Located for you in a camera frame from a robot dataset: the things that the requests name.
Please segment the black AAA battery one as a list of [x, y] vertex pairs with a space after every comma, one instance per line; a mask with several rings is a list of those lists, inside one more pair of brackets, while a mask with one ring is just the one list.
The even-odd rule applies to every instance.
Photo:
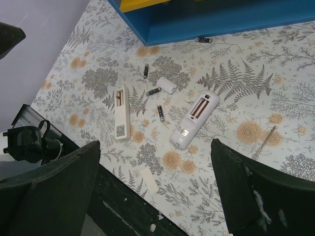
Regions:
[[198, 43], [212, 43], [211, 38], [204, 38], [204, 37], [197, 37], [195, 38], [195, 41]]

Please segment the white small remote cover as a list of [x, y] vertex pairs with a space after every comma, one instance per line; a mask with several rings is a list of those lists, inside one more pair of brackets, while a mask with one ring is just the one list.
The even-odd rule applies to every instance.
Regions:
[[177, 89], [177, 85], [165, 77], [160, 77], [157, 80], [157, 86], [160, 87], [165, 92], [167, 92], [168, 94], [173, 94]]

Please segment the AAA battery black label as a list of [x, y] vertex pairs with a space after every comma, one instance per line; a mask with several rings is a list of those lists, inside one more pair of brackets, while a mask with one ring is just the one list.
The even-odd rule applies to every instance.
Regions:
[[165, 117], [163, 114], [163, 110], [162, 110], [162, 106], [161, 105], [157, 105], [157, 109], [158, 109], [158, 114], [159, 114], [159, 118], [161, 122], [165, 122]]

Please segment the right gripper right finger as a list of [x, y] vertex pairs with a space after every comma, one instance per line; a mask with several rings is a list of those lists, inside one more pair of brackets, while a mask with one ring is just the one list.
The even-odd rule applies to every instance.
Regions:
[[313, 236], [315, 184], [250, 159], [220, 140], [211, 162], [229, 233], [234, 236]]

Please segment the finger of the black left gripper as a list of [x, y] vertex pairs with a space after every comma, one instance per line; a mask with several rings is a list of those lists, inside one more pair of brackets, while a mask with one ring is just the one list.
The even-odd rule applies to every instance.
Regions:
[[0, 59], [26, 38], [24, 31], [16, 26], [0, 23]]

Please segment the small white display remote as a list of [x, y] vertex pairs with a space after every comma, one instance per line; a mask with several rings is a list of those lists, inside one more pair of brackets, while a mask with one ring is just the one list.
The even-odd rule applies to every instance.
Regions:
[[185, 150], [219, 102], [220, 97], [215, 92], [203, 90], [171, 134], [170, 143], [177, 149]]

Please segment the long white remote control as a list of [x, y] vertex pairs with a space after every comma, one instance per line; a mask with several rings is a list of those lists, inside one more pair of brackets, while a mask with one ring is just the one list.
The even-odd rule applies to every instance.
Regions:
[[117, 141], [129, 140], [131, 138], [129, 91], [125, 85], [115, 90], [114, 131]]

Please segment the white battery cover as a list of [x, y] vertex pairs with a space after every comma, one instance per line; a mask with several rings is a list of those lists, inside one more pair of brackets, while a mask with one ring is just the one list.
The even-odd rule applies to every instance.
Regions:
[[149, 168], [149, 166], [145, 167], [140, 171], [143, 180], [151, 194], [156, 194], [159, 190], [158, 185], [154, 179], [154, 176]]

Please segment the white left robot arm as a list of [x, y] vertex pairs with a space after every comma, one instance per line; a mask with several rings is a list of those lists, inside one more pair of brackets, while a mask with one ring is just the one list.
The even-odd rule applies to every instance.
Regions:
[[[17, 44], [26, 38], [21, 28], [1, 22], [0, 24], [0, 58], [4, 58]], [[42, 120], [38, 127], [22, 126], [8, 129], [3, 136], [7, 137], [8, 147], [4, 153], [10, 154], [15, 160], [42, 164], [58, 159], [63, 151], [59, 140], [47, 138], [51, 124]]]

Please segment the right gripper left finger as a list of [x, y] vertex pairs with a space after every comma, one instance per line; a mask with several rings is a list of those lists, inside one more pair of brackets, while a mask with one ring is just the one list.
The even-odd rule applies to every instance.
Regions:
[[2, 236], [79, 236], [100, 159], [100, 142], [0, 182]]

